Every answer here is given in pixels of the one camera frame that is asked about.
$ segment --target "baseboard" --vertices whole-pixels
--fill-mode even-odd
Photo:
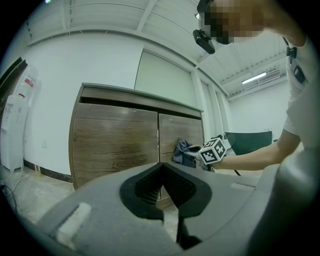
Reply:
[[[24,163],[25,167],[28,167],[29,169],[31,169],[33,171],[36,171],[36,165],[34,163],[29,162],[29,161],[27,161],[25,159],[23,159],[23,163]],[[63,181],[63,182],[72,183],[72,178],[71,178],[71,175],[69,175],[69,174],[56,172],[54,170],[49,170],[49,169],[46,169],[46,168],[41,167],[41,166],[39,166],[38,168],[40,169],[40,173],[42,175],[45,175],[45,176],[48,176],[50,178],[53,178],[53,179],[56,179],[56,180],[60,180],[60,181]]]

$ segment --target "cabinet door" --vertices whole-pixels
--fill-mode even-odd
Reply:
[[[78,187],[96,177],[158,162],[157,112],[79,103],[72,157]]]
[[[204,143],[201,120],[159,114],[159,150],[160,162],[171,162],[179,139],[185,139],[193,145]],[[161,198],[169,197],[162,187]]]

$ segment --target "wooden cabinet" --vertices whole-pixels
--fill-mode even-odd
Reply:
[[[78,187],[102,175],[158,162],[158,114],[79,103],[72,151]]]
[[[193,118],[159,114],[159,158],[160,162],[171,162],[179,139],[192,145],[204,143],[202,121]],[[161,188],[161,198],[169,198],[165,187]]]
[[[180,138],[204,142],[202,110],[167,98],[101,84],[82,84],[69,130],[74,188],[103,175],[170,162]],[[172,205],[164,188],[158,208]]]

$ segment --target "person's arm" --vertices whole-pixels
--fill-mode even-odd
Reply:
[[[283,130],[277,142],[248,154],[225,156],[212,167],[217,170],[263,170],[267,166],[280,164],[297,149],[299,143],[299,136]]]

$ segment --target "white wall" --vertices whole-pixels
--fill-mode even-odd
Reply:
[[[133,89],[142,50],[143,44],[132,37],[100,33],[57,37],[31,46],[24,57],[38,70],[41,90],[28,115],[24,158],[70,174],[69,127],[81,84]]]
[[[190,73],[145,51],[141,56],[135,89],[197,106]]]
[[[232,132],[254,133],[271,130],[278,139],[287,117],[289,86],[287,82],[255,92],[230,102]]]

